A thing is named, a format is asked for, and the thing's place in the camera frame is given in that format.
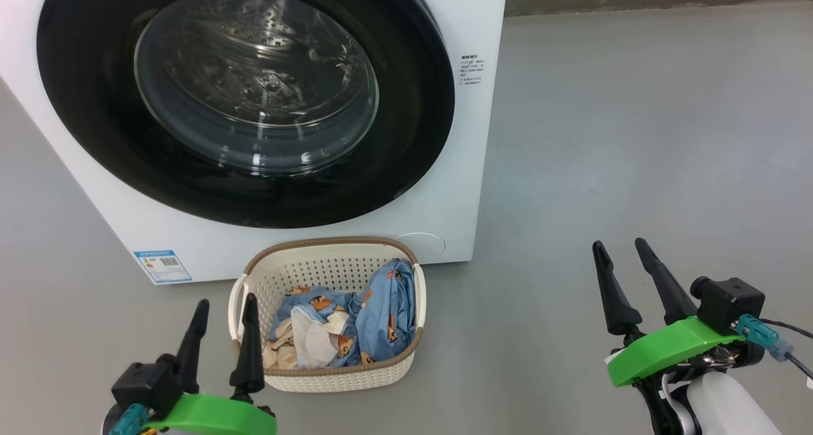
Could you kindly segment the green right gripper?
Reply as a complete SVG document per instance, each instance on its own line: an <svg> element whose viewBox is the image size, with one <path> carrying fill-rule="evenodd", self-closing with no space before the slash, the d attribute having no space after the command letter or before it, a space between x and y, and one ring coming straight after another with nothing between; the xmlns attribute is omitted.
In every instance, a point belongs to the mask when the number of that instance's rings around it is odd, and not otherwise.
<svg viewBox="0 0 813 435"><path fill-rule="evenodd" d="M632 385L636 379L649 377L718 345L734 345L744 341L736 334L721 335L694 317L697 316L696 305L648 242L644 238L636 238L634 244L642 266L658 290L664 310L663 322L669 326L643 335L638 328L642 316L622 292L606 247L601 241L593 242L593 261L608 333L641 336L607 362L607 372L613 386Z"/></svg>

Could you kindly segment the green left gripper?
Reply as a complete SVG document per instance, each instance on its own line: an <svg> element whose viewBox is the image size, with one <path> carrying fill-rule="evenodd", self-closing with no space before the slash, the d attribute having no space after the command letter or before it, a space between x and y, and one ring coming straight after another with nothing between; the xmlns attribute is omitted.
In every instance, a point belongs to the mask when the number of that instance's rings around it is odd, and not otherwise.
<svg viewBox="0 0 813 435"><path fill-rule="evenodd" d="M195 434L276 434L276 417L258 406L220 396L198 394L197 380L201 340L206 335L210 302L201 299L192 315L179 351L177 379L186 392L162 420L145 424L150 429L169 429ZM262 366L262 335L258 302L248 293L241 324L244 328L236 368L230 377L231 398L251 398L265 387Z"/></svg>

